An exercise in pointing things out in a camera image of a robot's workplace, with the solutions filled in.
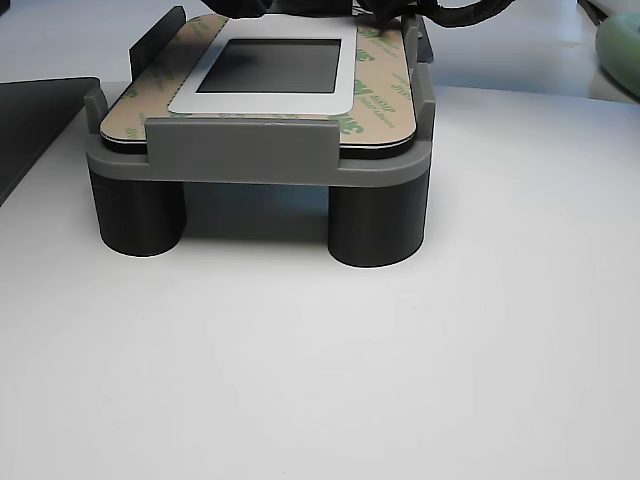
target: black cable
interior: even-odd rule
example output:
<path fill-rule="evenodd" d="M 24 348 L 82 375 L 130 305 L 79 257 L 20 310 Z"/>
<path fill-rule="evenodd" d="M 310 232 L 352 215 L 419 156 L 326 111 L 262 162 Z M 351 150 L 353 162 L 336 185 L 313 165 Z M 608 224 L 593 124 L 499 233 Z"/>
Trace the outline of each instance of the black cable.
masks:
<path fill-rule="evenodd" d="M 446 28 L 469 27 L 501 13 L 515 0 L 479 0 L 465 7 L 443 7 L 437 0 L 358 0 L 378 22 L 386 23 L 401 15 L 424 15 Z"/>
<path fill-rule="evenodd" d="M 214 12 L 229 18 L 261 17 L 273 0 L 202 0 Z"/>

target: green object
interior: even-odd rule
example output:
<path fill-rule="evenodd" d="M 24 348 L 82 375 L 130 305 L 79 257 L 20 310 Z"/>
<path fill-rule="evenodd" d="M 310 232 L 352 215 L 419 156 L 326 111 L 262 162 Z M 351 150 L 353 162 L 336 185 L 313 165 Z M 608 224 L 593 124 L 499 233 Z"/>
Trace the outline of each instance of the green object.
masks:
<path fill-rule="evenodd" d="M 612 15 L 602 22 L 596 50 L 604 69 L 640 96 L 640 13 Z"/>

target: wire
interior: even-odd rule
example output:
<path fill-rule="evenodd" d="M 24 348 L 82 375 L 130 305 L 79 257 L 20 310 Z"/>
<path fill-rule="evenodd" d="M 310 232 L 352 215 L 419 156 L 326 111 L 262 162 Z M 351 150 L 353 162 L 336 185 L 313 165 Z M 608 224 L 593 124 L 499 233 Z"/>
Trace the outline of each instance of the wire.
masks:
<path fill-rule="evenodd" d="M 469 27 L 495 17 L 515 0 L 479 0 L 465 7 L 443 7 L 438 0 L 357 0 L 378 22 L 387 23 L 400 15 L 424 15 L 446 28 Z"/>

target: gray 3d-printed holder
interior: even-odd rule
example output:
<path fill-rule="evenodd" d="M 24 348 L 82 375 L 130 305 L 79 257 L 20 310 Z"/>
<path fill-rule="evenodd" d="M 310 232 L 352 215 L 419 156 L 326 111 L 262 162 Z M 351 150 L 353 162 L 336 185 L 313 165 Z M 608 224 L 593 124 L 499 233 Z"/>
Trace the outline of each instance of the gray 3d-printed holder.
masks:
<path fill-rule="evenodd" d="M 175 7 L 131 49 L 134 79 L 184 23 Z M 101 138 L 108 106 L 93 89 L 85 98 L 87 159 L 105 243 L 137 256 L 172 248 L 186 214 L 183 201 L 167 205 L 181 198 L 182 182 L 320 185 L 330 187 L 329 250 L 338 260 L 380 266 L 413 254 L 423 238 L 435 119 L 429 68 L 418 61 L 421 28 L 415 16 L 402 19 L 417 129 L 410 148 L 391 158 L 341 158 L 337 121 L 193 117 L 148 118 L 147 153 L 117 153 Z"/>

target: cylindrical leg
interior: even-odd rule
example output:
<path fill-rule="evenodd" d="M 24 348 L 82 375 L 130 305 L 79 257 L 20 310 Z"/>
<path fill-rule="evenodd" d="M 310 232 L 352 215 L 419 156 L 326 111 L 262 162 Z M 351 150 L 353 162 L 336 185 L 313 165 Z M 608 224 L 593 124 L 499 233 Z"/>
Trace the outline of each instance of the cylindrical leg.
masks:
<path fill-rule="evenodd" d="M 329 252 L 355 267 L 400 262 L 420 248 L 429 172 L 401 185 L 329 188 Z"/>
<path fill-rule="evenodd" d="M 89 170 L 102 240 L 116 252 L 150 257 L 173 248 L 187 221 L 180 182 L 114 180 Z"/>

